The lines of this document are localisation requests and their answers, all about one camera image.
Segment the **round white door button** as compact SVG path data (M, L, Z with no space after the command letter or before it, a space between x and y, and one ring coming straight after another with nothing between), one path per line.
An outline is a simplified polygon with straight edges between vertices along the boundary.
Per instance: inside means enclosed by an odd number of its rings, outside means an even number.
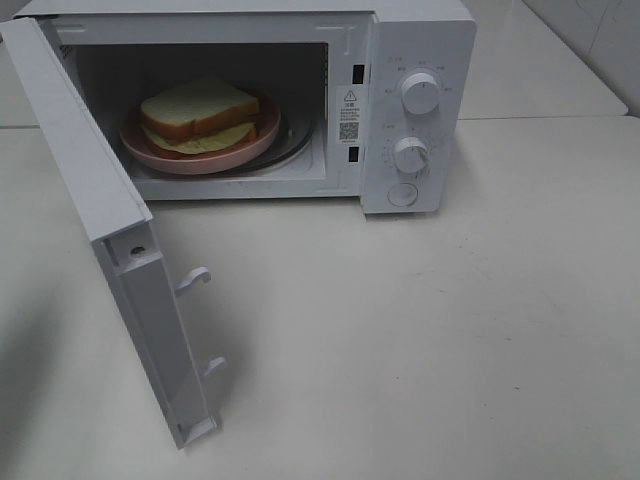
M387 198L396 207L408 207L416 202L418 189L410 183L396 184L390 188Z

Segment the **sandwich with white bread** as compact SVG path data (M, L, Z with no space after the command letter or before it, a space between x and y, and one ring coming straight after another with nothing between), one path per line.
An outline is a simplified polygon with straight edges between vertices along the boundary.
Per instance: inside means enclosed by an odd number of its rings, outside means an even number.
M155 147L182 155L217 152L256 137L260 101L215 77L165 90L139 107Z

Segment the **white microwave door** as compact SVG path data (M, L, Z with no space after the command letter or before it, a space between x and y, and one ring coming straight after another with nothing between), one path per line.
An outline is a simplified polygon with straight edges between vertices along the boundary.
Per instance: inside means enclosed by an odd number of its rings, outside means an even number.
M205 267L173 282L153 216L67 73L45 21L2 23L1 36L134 343L177 448L217 429L203 381L225 365L192 353L177 299Z

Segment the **pink round plate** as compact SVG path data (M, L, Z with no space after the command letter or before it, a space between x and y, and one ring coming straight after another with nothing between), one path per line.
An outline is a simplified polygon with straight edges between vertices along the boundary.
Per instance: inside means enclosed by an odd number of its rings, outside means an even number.
M249 92L256 95L260 103L260 113L253 120L254 129L224 149L185 154L160 147L143 132L140 114L135 109L121 123L120 138L136 160L162 173L204 175L230 171L265 153L281 126L282 113L278 103L259 90Z

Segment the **glass microwave turntable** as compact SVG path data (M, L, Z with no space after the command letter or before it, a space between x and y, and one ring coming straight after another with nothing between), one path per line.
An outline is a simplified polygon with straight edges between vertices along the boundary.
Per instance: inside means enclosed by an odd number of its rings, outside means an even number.
M267 151L247 164L213 174L230 175L237 172L245 173L260 170L268 166L282 162L297 154L310 140L313 133L313 122L308 118L294 117L290 120L282 114L281 126L274 143Z

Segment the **lower white microwave knob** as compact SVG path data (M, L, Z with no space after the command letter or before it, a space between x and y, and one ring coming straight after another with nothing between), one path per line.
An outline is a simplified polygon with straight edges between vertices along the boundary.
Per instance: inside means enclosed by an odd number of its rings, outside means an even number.
M417 137L402 138L394 145L393 161L401 173L419 173L429 164L427 146Z

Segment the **white microwave knob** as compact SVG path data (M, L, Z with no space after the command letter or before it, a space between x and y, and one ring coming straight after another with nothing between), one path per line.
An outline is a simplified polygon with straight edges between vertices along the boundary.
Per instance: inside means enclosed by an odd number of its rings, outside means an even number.
M410 114L428 114L439 105L441 90L441 82L435 72L409 72L400 84L403 107Z
M401 173L419 173L429 164L427 146L417 137L402 138L394 145L393 161Z

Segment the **white microwave oven body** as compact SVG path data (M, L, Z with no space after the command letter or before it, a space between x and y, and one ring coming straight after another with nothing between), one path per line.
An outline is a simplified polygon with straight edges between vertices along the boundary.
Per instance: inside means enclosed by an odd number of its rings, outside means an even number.
M368 214L439 207L476 35L459 1L33 1L12 20L21 18L57 33L67 73L146 205L355 197ZM425 115L402 104L400 84L414 70L441 82L440 103ZM308 118L310 140L245 173L178 176L143 166L120 139L127 114L206 77L269 95L290 120ZM394 165L405 137L427 146L419 173ZM417 187L413 205L389 202L400 183Z

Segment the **upper white microwave knob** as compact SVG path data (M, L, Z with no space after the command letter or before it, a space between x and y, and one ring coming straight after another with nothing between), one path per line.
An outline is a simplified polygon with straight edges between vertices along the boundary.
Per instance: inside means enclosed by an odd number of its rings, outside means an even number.
M441 90L441 82L435 72L409 72L400 84L403 107L410 114L428 114L439 105Z

